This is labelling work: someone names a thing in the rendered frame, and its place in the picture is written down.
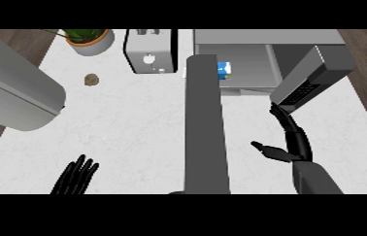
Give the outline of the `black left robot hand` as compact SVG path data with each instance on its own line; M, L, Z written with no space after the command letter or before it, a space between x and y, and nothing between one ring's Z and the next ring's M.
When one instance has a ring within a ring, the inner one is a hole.
M53 186L51 194L84 194L97 168L98 164L82 154L67 164Z

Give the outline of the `blue and white milk carton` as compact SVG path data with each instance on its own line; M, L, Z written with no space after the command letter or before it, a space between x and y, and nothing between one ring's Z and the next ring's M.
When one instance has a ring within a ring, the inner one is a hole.
M231 78L231 63L221 61L218 63L218 79L228 80Z

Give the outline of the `dark grey microwave door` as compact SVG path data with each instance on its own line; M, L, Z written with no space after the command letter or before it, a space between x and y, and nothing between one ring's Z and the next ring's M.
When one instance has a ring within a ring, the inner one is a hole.
M216 56L185 60L184 175L174 194L230 194Z

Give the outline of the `large rounded grey appliance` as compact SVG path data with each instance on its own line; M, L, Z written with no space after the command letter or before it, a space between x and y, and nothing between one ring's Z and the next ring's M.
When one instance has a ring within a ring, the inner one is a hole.
M20 131L41 128L64 102L63 87L0 42L0 125Z

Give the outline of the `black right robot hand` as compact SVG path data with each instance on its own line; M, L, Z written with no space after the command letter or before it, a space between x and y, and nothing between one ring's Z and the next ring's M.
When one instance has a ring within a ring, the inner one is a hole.
M259 142L252 141L252 147L259 150L262 155L281 162L312 161L312 150L308 137L303 129L297 126L289 112L275 104L271 103L271 115L277 118L281 128L286 133L287 148L265 146Z

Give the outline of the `grey microwave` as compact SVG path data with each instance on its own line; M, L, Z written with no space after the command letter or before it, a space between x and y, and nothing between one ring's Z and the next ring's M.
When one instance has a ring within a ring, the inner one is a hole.
M193 52L227 66L222 95L266 95L290 113L355 69L334 29L196 29Z

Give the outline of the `small brown round object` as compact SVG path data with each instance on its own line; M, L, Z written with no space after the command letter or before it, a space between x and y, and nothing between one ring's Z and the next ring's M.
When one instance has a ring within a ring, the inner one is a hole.
M84 84L92 86L98 84L98 77L95 74L87 74L84 77Z

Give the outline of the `potted green plant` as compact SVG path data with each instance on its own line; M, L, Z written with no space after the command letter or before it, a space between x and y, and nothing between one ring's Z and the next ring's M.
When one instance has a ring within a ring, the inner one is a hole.
M63 37L75 52L82 56L94 56L104 52L115 41L112 29L63 29L54 35Z

